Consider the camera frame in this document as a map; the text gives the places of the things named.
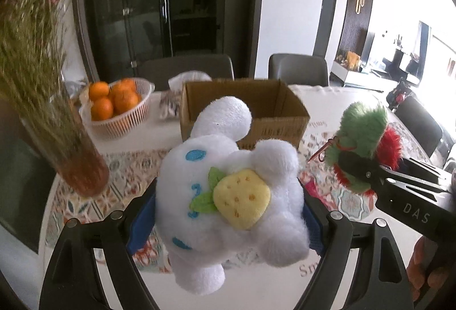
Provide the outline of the person's right hand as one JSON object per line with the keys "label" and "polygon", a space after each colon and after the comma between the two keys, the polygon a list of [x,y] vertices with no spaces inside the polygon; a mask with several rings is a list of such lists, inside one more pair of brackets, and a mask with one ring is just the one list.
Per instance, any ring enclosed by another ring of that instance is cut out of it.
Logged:
{"label": "person's right hand", "polygon": [[425,237],[421,237],[414,246],[414,253],[409,261],[406,269],[406,273],[410,282],[411,295],[413,301],[416,301],[420,297],[420,290],[425,283],[430,288],[440,290],[446,282],[448,275],[451,271],[451,264],[446,263],[440,268],[436,268],[428,277],[425,277],[424,269],[424,243]]}

